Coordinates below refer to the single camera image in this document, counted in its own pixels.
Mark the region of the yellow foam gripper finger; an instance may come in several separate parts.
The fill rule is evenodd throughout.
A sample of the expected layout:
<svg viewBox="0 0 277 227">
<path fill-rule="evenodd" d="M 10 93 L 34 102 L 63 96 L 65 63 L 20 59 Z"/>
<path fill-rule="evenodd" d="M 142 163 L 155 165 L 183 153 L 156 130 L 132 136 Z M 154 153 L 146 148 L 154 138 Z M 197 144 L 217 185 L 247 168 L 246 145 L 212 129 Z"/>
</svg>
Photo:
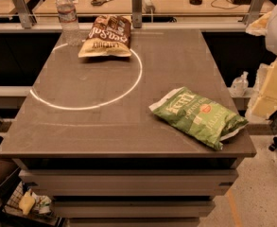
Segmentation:
<svg viewBox="0 0 277 227">
<path fill-rule="evenodd" d="M 270 15 L 271 12 L 268 12 L 249 24 L 246 28 L 246 32 L 254 36 L 265 36 L 267 34 L 267 24 Z"/>
<path fill-rule="evenodd" d="M 251 107 L 253 115 L 269 119 L 277 111 L 277 60 L 269 67 L 259 96 Z"/>
</svg>

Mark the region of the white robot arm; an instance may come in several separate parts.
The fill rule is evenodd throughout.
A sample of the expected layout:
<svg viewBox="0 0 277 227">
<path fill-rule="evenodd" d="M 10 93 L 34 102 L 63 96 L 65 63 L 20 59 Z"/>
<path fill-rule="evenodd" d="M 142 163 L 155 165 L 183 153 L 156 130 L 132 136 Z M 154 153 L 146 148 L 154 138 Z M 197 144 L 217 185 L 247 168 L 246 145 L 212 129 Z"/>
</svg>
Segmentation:
<svg viewBox="0 0 277 227">
<path fill-rule="evenodd" d="M 277 5 L 246 28 L 248 34 L 265 37 L 266 49 L 277 56 Z M 265 67 L 265 78 L 259 91 L 250 99 L 246 117 L 269 119 L 277 111 L 277 58 Z"/>
</svg>

